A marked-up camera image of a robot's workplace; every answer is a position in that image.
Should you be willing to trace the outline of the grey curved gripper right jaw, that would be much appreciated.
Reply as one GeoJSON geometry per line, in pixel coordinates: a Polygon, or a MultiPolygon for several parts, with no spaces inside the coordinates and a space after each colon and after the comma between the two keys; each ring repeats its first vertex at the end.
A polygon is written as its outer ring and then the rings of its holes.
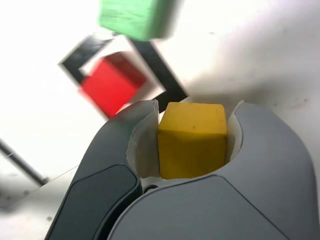
{"type": "Polygon", "coordinates": [[[313,163],[300,137],[270,109],[233,110],[232,160],[169,180],[135,200],[110,240],[311,240],[313,163]]]}

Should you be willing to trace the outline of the grey curved gripper left jaw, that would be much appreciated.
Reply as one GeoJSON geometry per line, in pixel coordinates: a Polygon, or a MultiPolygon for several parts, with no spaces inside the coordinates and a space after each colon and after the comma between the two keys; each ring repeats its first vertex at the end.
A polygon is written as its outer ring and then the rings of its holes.
{"type": "Polygon", "coordinates": [[[159,177],[159,103],[126,107],[96,133],[46,235],[48,240],[105,240],[120,214],[159,177]]]}

